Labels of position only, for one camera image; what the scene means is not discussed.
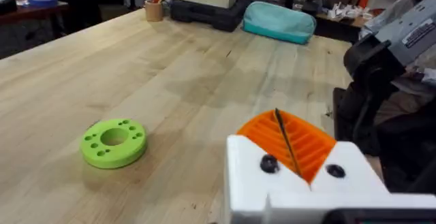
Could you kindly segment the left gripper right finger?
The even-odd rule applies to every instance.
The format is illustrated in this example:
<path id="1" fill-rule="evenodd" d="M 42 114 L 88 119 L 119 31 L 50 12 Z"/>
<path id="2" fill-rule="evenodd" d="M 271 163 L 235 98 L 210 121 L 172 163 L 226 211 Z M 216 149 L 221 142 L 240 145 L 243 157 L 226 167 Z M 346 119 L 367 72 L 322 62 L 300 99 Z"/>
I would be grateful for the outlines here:
<path id="1" fill-rule="evenodd" d="M 282 110 L 275 120 L 289 157 L 287 167 L 317 193 L 386 193 L 367 158 L 351 142 L 336 141 L 307 121 Z"/>

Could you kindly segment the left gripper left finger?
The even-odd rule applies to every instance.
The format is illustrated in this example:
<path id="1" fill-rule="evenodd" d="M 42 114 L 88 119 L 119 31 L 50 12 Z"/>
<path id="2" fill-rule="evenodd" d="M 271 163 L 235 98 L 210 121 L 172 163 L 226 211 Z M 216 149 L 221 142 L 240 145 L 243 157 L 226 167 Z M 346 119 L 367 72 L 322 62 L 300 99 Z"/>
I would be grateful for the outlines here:
<path id="1" fill-rule="evenodd" d="M 274 109 L 229 135 L 225 150 L 225 223 L 310 223 L 310 192 L 286 127 Z"/>

